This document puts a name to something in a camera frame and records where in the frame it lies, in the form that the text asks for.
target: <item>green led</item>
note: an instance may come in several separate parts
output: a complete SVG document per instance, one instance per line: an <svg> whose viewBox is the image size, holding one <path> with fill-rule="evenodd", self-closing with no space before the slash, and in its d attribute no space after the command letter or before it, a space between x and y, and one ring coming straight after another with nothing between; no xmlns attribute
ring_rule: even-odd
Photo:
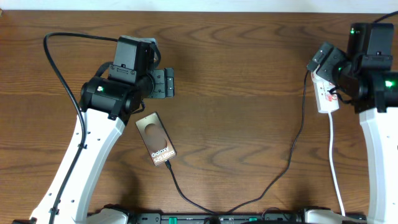
<svg viewBox="0 0 398 224"><path fill-rule="evenodd" d="M394 82L392 82L392 81L386 81L386 87L392 87L392 86L394 86L394 85L395 85Z"/></svg>

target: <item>white cable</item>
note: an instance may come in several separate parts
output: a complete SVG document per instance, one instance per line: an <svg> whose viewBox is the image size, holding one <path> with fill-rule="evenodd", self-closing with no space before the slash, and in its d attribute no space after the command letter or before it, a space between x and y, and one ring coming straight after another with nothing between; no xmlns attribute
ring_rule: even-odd
<svg viewBox="0 0 398 224"><path fill-rule="evenodd" d="M333 164L333 119L331 117L331 113L328 112L329 115L329 122L330 122L330 142L329 142L329 163L331 169L331 175L333 176L333 182L335 184L338 204L340 205L341 214L346 216L346 212L344 211L343 200L341 199L340 190L338 188L336 172L335 172L335 165Z"/></svg>

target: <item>white backdrop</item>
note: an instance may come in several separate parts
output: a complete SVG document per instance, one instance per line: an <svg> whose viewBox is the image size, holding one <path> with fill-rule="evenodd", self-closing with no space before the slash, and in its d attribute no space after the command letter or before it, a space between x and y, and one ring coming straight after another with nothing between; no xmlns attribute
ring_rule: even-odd
<svg viewBox="0 0 398 224"><path fill-rule="evenodd" d="M388 13L398 0L0 0L0 8L34 10Z"/></svg>

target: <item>wooden table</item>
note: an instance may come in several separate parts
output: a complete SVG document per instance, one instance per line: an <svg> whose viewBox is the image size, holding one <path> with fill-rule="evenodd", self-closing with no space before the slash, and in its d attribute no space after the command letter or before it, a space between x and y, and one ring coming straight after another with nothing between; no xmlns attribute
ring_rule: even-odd
<svg viewBox="0 0 398 224"><path fill-rule="evenodd" d="M346 49L352 22L378 15L181 12L5 11L0 17L0 220L27 218L50 186L76 114L42 45L48 32L155 37L160 66L175 69L175 97L146 100L131 116L95 188L90 211L107 203L165 213L200 213L178 195L164 165L154 167L134 122L157 111L178 156L184 193L216 211L258 197L286 166L301 122L305 66L320 44ZM50 51L79 98L82 84L114 57L115 43L50 39ZM398 38L394 40L394 55ZM292 165L260 201L268 207L339 206L328 162L329 127L308 81L305 127ZM340 105L335 166L346 211L367 213L366 145L358 115Z"/></svg>

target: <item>power strip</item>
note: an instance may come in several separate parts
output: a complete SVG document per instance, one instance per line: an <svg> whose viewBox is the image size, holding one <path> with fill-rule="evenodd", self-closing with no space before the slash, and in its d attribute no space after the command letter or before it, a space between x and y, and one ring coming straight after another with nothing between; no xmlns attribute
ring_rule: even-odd
<svg viewBox="0 0 398 224"><path fill-rule="evenodd" d="M337 96L329 93L329 90L335 86L319 77L316 73L311 73L311 79L315 89L315 97L317 98L318 112L329 113L338 110Z"/></svg>

